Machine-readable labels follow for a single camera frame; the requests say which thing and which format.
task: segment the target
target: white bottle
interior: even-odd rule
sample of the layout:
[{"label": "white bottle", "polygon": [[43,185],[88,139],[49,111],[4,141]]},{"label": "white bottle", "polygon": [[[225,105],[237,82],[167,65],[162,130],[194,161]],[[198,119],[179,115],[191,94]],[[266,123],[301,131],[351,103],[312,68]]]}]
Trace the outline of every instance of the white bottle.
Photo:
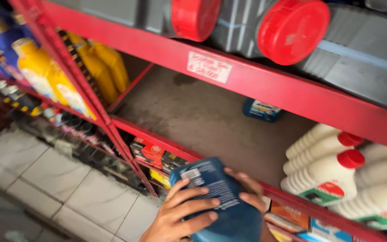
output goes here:
[{"label": "white bottle", "polygon": [[361,149],[360,152],[364,155],[367,164],[387,160],[387,146],[384,145],[371,144]]},{"label": "white bottle", "polygon": [[328,209],[375,229],[387,229],[387,183],[362,190],[355,199]]},{"label": "white bottle", "polygon": [[341,131],[326,124],[316,124],[286,150],[286,157],[292,159],[317,141]]},{"label": "white bottle", "polygon": [[282,190],[326,207],[357,195],[355,169],[365,159],[354,149],[326,156],[282,180]]},{"label": "white bottle", "polygon": [[367,188],[387,182],[387,160],[368,164],[355,173],[358,188]]},{"label": "white bottle", "polygon": [[283,171],[286,175],[292,174],[319,158],[353,149],[363,141],[363,138],[346,132],[334,134],[316,142],[298,156],[287,161],[283,165]]}]

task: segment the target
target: price tag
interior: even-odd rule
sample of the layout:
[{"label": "price tag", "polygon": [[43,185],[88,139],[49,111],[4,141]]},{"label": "price tag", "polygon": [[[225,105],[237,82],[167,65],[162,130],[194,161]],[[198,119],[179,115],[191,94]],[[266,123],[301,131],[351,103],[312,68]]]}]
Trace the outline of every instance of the price tag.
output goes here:
[{"label": "price tag", "polygon": [[213,58],[203,56],[193,51],[189,52],[187,70],[208,77],[220,83],[228,81],[232,65]]}]

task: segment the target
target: gray plastic container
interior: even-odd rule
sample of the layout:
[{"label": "gray plastic container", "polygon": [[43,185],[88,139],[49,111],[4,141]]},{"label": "gray plastic container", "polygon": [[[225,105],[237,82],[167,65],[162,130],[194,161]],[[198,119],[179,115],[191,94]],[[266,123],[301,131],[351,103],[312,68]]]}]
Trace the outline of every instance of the gray plastic container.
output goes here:
[{"label": "gray plastic container", "polygon": [[221,0],[50,0],[121,25],[166,37],[204,41]]},{"label": "gray plastic container", "polygon": [[291,65],[314,50],[328,23],[320,0],[224,0],[209,40],[225,52]]},{"label": "gray plastic container", "polygon": [[323,41],[295,66],[307,75],[387,107],[387,14],[330,4]]}]

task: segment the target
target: barcode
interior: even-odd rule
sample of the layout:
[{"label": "barcode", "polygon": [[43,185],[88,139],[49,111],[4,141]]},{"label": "barcode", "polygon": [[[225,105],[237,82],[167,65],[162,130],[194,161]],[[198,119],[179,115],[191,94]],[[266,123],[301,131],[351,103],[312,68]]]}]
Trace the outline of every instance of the barcode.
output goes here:
[{"label": "barcode", "polygon": [[200,171],[195,168],[193,170],[190,170],[190,171],[186,171],[186,172],[183,172],[180,174],[180,177],[182,179],[185,179],[185,178],[189,178],[189,179],[192,179],[192,178],[195,178],[195,177],[199,177],[201,175]]}]

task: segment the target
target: tiled floor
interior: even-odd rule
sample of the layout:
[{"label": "tiled floor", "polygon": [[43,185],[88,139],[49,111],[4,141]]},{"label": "tiled floor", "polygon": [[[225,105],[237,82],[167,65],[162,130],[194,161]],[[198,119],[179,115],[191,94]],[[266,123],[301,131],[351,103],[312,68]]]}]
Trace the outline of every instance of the tiled floor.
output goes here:
[{"label": "tiled floor", "polygon": [[[0,189],[88,242],[137,242],[162,203],[19,130],[0,135]],[[6,213],[0,219],[10,224]],[[30,241],[56,241],[45,229],[23,226]]]}]

